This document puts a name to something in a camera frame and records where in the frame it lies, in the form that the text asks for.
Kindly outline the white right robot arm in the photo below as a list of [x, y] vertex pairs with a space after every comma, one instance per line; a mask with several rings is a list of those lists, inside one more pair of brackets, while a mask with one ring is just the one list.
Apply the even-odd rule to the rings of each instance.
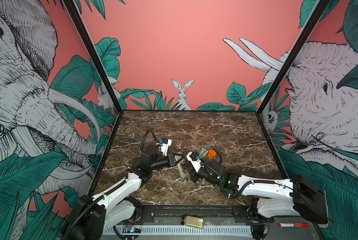
[[228, 199], [257, 197], [248, 209], [251, 215], [262, 218], [297, 216], [315, 224], [329, 223], [325, 192], [303, 176], [282, 180], [253, 178], [230, 173], [215, 160], [186, 160], [182, 168], [191, 181], [207, 181], [219, 187]]

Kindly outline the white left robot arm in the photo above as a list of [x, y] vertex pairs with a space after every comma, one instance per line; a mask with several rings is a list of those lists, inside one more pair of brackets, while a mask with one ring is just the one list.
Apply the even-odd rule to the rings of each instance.
[[166, 144], [148, 146], [125, 177], [107, 190], [78, 199], [62, 232], [63, 240], [99, 240], [110, 228], [125, 221], [138, 220], [141, 203], [130, 196], [152, 177], [153, 171], [174, 167], [183, 154], [167, 154]]

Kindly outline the grey remote control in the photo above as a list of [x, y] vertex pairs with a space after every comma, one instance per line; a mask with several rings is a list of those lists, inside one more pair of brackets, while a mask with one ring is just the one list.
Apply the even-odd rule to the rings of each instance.
[[186, 160], [185, 157], [175, 155], [175, 162], [178, 162], [176, 166], [180, 174], [180, 177], [182, 180], [188, 181], [190, 179], [189, 178], [190, 175], [187, 172], [187, 170], [183, 167], [183, 163], [185, 162], [185, 160]]

